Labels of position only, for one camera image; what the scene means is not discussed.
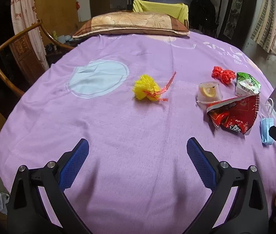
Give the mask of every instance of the metal screw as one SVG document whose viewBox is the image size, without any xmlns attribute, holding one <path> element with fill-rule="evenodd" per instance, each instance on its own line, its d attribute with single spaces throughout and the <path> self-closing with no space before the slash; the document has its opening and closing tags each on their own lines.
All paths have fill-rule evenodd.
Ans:
<svg viewBox="0 0 276 234">
<path fill-rule="evenodd" d="M 20 172 L 22 172 L 22 171 L 24 171 L 24 170 L 25 170 L 25 168 L 26 168 L 26 166 L 25 166 L 25 165 L 21 165 L 21 166 L 19 167 L 19 171 L 20 171 Z"/>
<path fill-rule="evenodd" d="M 253 171 L 253 172 L 257 172 L 257 168 L 256 168 L 256 166 L 254 166 L 254 165 L 251 165 L 250 169 L 251 169 L 251 171 Z"/>
<path fill-rule="evenodd" d="M 222 168 L 228 168 L 229 164 L 227 162 L 223 161 L 223 162 L 220 162 L 220 166 Z"/>
<path fill-rule="evenodd" d="M 47 163 L 47 166 L 48 166 L 49 168 L 55 167 L 55 161 L 50 161 L 49 163 Z"/>
</svg>

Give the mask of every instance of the red snack wrapper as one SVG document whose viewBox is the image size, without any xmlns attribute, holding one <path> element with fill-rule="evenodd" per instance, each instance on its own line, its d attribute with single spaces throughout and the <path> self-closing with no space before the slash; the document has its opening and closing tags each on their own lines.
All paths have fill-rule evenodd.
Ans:
<svg viewBox="0 0 276 234">
<path fill-rule="evenodd" d="M 206 113 L 216 128 L 225 128 L 245 134 L 254 124 L 259 110 L 259 94 L 223 100 L 207 105 Z"/>
</svg>

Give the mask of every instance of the purple bed sheet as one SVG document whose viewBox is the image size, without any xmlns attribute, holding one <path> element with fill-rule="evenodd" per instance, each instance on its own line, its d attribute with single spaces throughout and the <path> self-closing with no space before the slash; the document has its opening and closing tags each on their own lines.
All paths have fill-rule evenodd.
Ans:
<svg viewBox="0 0 276 234">
<path fill-rule="evenodd" d="M 43 167 L 85 138 L 89 156 L 65 194 L 94 234 L 182 233 L 211 194 L 187 155 L 187 140 L 195 137 L 232 167 L 256 165 L 271 213 L 276 143 L 262 145 L 259 116 L 244 136 L 215 130 L 196 103 L 198 84 L 214 80 L 214 66 L 252 74 L 262 85 L 260 107 L 273 90 L 239 49 L 204 35 L 91 37 L 52 65 L 10 114 L 0 132 L 5 187 L 11 190 L 20 165 Z M 142 74 L 163 87 L 174 71 L 163 94 L 168 102 L 134 98 Z M 235 80 L 220 87 L 223 99 L 235 97 Z M 225 220 L 233 192 L 216 225 Z M 43 191 L 42 197 L 59 224 Z"/>
</svg>

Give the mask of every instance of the pillow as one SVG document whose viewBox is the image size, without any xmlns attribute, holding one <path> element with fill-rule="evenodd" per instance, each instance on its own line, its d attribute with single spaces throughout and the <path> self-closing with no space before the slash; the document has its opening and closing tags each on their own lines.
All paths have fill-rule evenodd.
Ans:
<svg viewBox="0 0 276 234">
<path fill-rule="evenodd" d="M 187 36 L 189 30 L 176 18 L 155 12 L 112 12 L 93 17 L 80 28 L 73 38 L 99 34 L 150 34 Z"/>
</svg>

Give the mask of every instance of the wooden chair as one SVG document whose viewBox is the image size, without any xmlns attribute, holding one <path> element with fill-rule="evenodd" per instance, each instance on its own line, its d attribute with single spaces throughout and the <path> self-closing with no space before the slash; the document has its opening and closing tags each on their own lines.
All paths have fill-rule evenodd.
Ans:
<svg viewBox="0 0 276 234">
<path fill-rule="evenodd" d="M 22 74 L 24 75 L 27 82 L 32 85 L 44 72 L 40 61 L 38 60 L 37 55 L 34 52 L 32 44 L 28 37 L 28 32 L 32 29 L 40 27 L 44 34 L 57 46 L 73 49 L 74 47 L 64 45 L 57 40 L 55 40 L 46 30 L 43 22 L 38 20 L 38 23 L 33 24 L 32 26 L 26 28 L 24 31 L 21 31 L 17 35 L 14 35 L 12 38 L 4 42 L 0 46 L 0 51 L 7 46 L 10 46 L 11 52 L 16 60 L 17 65 L 19 66 Z M 24 92 L 16 87 L 2 72 L 0 69 L 0 78 L 4 83 L 19 97 L 23 96 Z"/>
</svg>

